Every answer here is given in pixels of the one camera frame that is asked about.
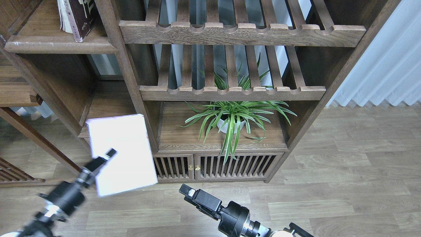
wooden bookshelf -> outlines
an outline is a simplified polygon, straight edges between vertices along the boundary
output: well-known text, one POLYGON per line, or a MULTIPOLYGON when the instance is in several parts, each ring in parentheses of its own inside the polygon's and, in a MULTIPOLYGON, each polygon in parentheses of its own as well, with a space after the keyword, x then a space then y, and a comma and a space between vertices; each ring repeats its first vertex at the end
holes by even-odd
POLYGON ((108 41, 100 18, 83 43, 75 42, 73 34, 61 31, 56 0, 43 0, 22 29, 7 41, 5 50, 27 54, 114 54, 117 51, 108 41))
MULTIPOLYGON (((2 52, 8 51, 3 53, 12 65, 80 138, 88 138, 86 119, 141 113, 145 116, 152 152, 160 157, 162 165, 175 165, 176 160, 183 159, 188 161, 184 164, 196 167, 206 161, 203 155, 219 154, 223 135, 212 131, 203 144, 198 141, 199 123, 189 128, 177 127, 193 114, 183 101, 287 100, 290 109, 298 114, 290 117, 292 126, 285 126, 284 119, 274 115, 270 117, 272 123, 267 125, 265 140, 252 143, 244 136, 237 150, 246 159, 261 157, 252 159, 252 164, 270 167, 264 174, 257 169, 257 176, 248 179, 269 182, 400 0, 310 0, 312 8, 307 19, 298 0, 286 0, 291 27, 277 22, 270 0, 260 0, 262 25, 250 23, 244 0, 233 1, 235 21, 230 25, 221 23, 216 0, 206 1, 207 19, 202 25, 191 23, 190 14, 195 12, 190 12, 188 0, 178 1, 177 19, 167 25, 160 23, 162 0, 149 0, 148 6, 137 0, 96 0, 101 20, 83 43, 74 42, 71 34, 59 30, 55 0, 5 2, 0 6, 0 20, 4 22, 0 25, 4 38, 0 41, 2 52), (160 68, 153 48, 156 43, 164 48, 160 68), (182 83, 176 89, 168 81, 171 44, 183 44, 183 49, 186 48, 182 83), (192 70, 188 68, 191 45, 205 48, 203 88, 194 88, 192 70), (225 91, 213 84, 213 55, 209 52, 214 45, 226 46, 228 89, 225 91), (251 77, 248 91, 243 91, 236 82, 233 45, 246 48, 251 77), (251 57, 256 45, 266 47, 273 90, 258 82, 256 58, 251 57), (285 72, 276 69, 275 46, 287 47, 289 63, 285 72), (115 54, 124 81, 101 81, 84 54, 115 54)), ((256 136, 262 136, 260 132, 253 129, 256 136)), ((161 168, 171 174, 172 167, 161 168)), ((184 172, 177 174, 179 180, 172 174, 171 182, 187 178, 184 172)), ((229 180, 226 174, 220 173, 217 180, 229 180)), ((195 169, 190 172, 189 180, 210 180, 201 175, 195 169)))

slatted cabinet door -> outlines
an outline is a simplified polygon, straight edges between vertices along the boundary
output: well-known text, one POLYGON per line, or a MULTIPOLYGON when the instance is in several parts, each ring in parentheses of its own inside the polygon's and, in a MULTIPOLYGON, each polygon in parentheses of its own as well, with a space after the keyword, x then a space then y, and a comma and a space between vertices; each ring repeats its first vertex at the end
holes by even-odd
POLYGON ((199 181, 264 180, 283 153, 237 154, 237 159, 217 154, 195 155, 195 179, 199 181))
POLYGON ((154 156, 159 183, 181 183, 195 179, 193 155, 154 156))

potted plant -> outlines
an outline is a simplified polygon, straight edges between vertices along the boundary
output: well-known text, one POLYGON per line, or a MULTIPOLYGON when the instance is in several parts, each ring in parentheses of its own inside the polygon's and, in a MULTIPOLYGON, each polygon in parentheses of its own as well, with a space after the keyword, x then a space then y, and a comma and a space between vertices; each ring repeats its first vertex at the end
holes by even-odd
MULTIPOLYGON (((260 63, 260 56, 257 62, 257 66, 260 63)), ((269 73, 269 70, 262 73, 259 76, 259 79, 269 73)), ((214 72, 215 85, 221 90, 227 88, 227 83, 216 73, 214 72)), ((251 88, 250 80, 248 76, 242 76, 238 82, 238 86, 242 87, 244 90, 251 88)), ((224 142, 222 144, 222 149, 219 156, 224 155, 224 164, 228 160, 228 156, 235 158, 235 151, 237 149, 238 141, 240 139, 240 130, 245 125, 247 133, 251 133, 250 123, 255 123, 260 127, 265 133, 265 127, 263 121, 270 123, 270 120, 264 117, 264 114, 273 114, 271 110, 276 110, 282 114, 286 121, 291 125, 287 113, 297 116, 294 112, 289 109, 286 109, 284 106, 288 107, 288 104, 283 101, 212 101, 209 105, 200 105, 203 107, 202 110, 197 110, 186 102, 191 110, 197 114, 191 116, 185 120, 187 125, 182 127, 189 127, 199 120, 203 119, 202 125, 199 132, 199 140, 204 135, 203 143, 206 141, 206 138, 211 129, 218 127, 218 132, 226 133, 224 142)), ((251 139, 256 140, 255 143, 261 142, 263 137, 251 137, 251 139)))

slatted shelf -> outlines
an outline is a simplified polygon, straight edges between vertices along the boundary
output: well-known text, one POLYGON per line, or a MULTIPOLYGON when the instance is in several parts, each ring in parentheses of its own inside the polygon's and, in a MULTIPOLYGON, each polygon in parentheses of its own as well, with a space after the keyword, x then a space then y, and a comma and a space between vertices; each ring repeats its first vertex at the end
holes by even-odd
POLYGON ((285 0, 292 27, 279 24, 271 0, 260 0, 264 26, 249 23, 245 0, 233 0, 236 25, 219 20, 218 1, 206 1, 207 22, 189 22, 189 1, 178 1, 177 20, 160 24, 162 0, 150 0, 145 21, 120 21, 125 43, 356 47, 364 26, 335 25, 323 0, 311 0, 321 22, 307 24, 298 0, 285 0))
POLYGON ((159 101, 261 101, 261 100, 319 100, 326 92, 324 86, 307 86, 301 73, 300 64, 293 46, 286 46, 288 66, 284 75, 278 66, 274 46, 266 46, 266 54, 271 70, 273 89, 261 86, 254 46, 245 46, 251 89, 238 86, 234 47, 225 46, 228 88, 220 90, 214 83, 213 46, 205 46, 205 86, 192 87, 192 46, 183 46, 182 84, 176 89, 168 87, 171 45, 162 45, 161 64, 157 86, 140 86, 143 100, 159 101), (292 74, 292 80, 283 76, 292 74))

wooden floor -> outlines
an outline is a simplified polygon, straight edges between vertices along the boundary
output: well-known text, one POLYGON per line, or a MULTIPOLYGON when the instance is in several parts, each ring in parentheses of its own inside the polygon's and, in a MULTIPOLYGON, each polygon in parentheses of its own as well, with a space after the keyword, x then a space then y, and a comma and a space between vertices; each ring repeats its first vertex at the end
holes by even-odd
MULTIPOLYGON (((28 122, 77 163, 89 154, 59 121, 28 122)), ((0 121, 0 156, 37 178, 73 175, 0 121)), ((292 221, 319 237, 421 236, 421 106, 327 108, 269 184, 191 183, 283 229, 292 221)), ((178 193, 180 184, 87 201, 55 235, 64 237, 224 236, 178 193)), ((0 189, 0 234, 27 223, 51 186, 0 189)))

